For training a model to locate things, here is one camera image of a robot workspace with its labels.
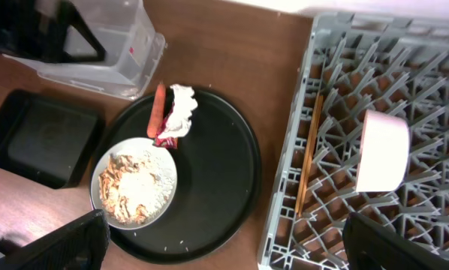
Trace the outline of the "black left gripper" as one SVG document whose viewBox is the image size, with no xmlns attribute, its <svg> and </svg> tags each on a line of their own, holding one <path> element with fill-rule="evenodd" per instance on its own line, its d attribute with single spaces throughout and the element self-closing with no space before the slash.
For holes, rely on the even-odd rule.
<svg viewBox="0 0 449 270">
<path fill-rule="evenodd" d="M 65 51 L 68 28 L 74 28 L 95 51 L 71 55 Z M 102 62 L 107 54 L 71 1 L 61 1 L 61 18 L 37 8 L 35 0 L 0 0 L 0 54 L 47 63 Z"/>
</svg>

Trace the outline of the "wooden chopstick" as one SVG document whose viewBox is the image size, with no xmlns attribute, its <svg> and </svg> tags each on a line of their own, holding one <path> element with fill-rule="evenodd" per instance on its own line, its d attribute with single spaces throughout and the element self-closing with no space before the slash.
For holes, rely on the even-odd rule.
<svg viewBox="0 0 449 270">
<path fill-rule="evenodd" d="M 313 159 L 313 155 L 314 155 L 314 151 L 315 151 L 315 145 L 316 145 L 316 139 L 317 139 L 317 135 L 318 135 L 318 126 L 319 126 L 319 122 L 320 122 L 320 117 L 321 117 L 321 109 L 323 106 L 323 102 L 324 102 L 324 97 L 320 94 L 320 103 L 319 103 L 319 108 L 318 108 L 318 114 L 317 114 L 317 118 L 316 118 L 316 122 L 315 122 L 315 134 L 313 136 L 313 141 L 312 141 L 312 151 L 311 151 L 311 156 L 310 156 L 310 163 L 308 164 L 308 171 L 306 174 L 306 189 L 305 192 L 307 191 L 307 186 L 308 186 L 308 181 L 309 181 L 309 176 L 310 176 L 310 172 L 311 172 L 311 166 L 312 166 L 312 159 Z M 303 214 L 303 204 L 306 198 L 306 193 L 304 193 L 304 196 L 302 198 L 302 208 L 301 208 L 301 216 Z"/>
<path fill-rule="evenodd" d="M 305 189 L 306 189 L 306 174 L 308 169 L 308 164 L 311 162 L 310 161 L 310 156 L 311 156 L 311 151 L 312 151 L 312 141 L 313 141 L 313 136 L 315 134 L 315 122 L 316 122 L 316 118 L 317 118 L 317 114 L 318 114 L 318 108 L 319 108 L 319 103 L 320 103 L 320 95 L 316 94 L 316 99 L 315 99 L 315 105 L 312 111 L 312 120 L 309 126 L 309 133 L 308 133 L 308 137 L 307 137 L 307 141 L 306 141 L 306 150 L 305 150 L 305 154 L 304 154 L 304 160 L 303 160 L 303 166 L 302 166 L 302 171 L 301 171 L 301 175 L 300 175 L 300 186 L 299 186 L 299 190 L 298 190 L 298 194 L 297 194 L 297 200 L 296 200 L 296 205 L 295 205 L 295 212 L 297 214 L 297 217 L 301 216 L 301 208 L 302 208 L 302 198 L 304 196 L 305 193 Z"/>
</svg>

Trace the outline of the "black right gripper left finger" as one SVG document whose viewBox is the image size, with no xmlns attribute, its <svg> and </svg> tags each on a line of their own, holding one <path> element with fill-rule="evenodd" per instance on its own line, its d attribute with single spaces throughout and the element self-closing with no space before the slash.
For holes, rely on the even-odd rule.
<svg viewBox="0 0 449 270">
<path fill-rule="evenodd" d="M 0 270 L 100 270 L 110 243 L 104 211 L 93 210 L 0 258 Z"/>
</svg>

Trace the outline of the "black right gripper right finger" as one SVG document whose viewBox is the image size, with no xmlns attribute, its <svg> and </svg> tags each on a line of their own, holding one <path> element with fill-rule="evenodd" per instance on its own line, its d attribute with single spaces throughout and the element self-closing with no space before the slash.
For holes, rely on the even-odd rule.
<svg viewBox="0 0 449 270">
<path fill-rule="evenodd" d="M 449 270 L 449 260 L 353 212 L 342 240 L 351 270 Z"/>
</svg>

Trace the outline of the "white napkin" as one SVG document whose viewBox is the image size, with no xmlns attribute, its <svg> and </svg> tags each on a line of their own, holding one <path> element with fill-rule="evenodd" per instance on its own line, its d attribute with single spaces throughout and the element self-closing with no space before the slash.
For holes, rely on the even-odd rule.
<svg viewBox="0 0 449 270">
<path fill-rule="evenodd" d="M 192 112 L 197 109 L 197 101 L 194 99 L 194 89 L 191 86 L 174 84 L 173 107 L 164 121 L 164 130 L 158 133 L 158 138 L 185 137 L 191 129 Z"/>
</svg>

